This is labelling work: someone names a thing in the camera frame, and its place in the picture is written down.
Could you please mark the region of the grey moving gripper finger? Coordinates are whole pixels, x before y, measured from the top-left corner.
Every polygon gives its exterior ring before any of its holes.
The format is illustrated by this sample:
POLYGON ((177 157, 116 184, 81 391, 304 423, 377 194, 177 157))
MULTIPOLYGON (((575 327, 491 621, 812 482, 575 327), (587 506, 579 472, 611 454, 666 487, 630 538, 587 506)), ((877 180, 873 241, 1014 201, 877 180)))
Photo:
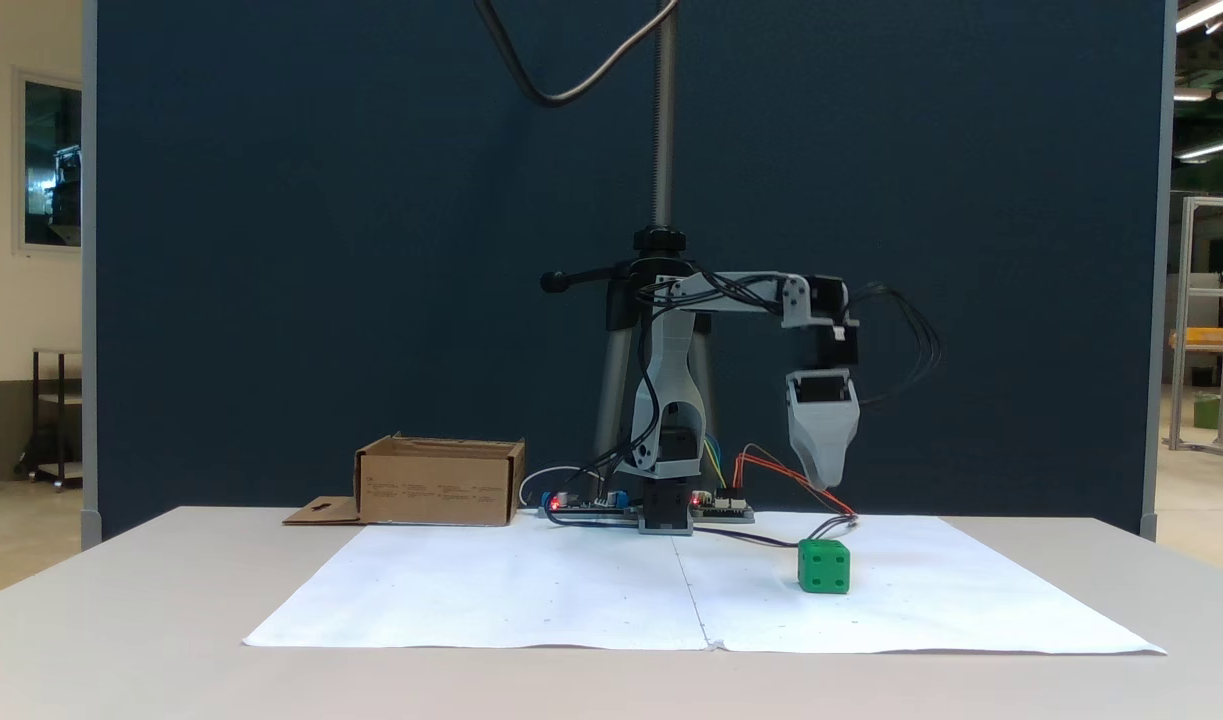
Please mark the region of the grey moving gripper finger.
POLYGON ((786 411, 789 445, 797 454, 808 487, 821 491, 839 487, 859 418, 861 406, 854 400, 790 401, 786 411))

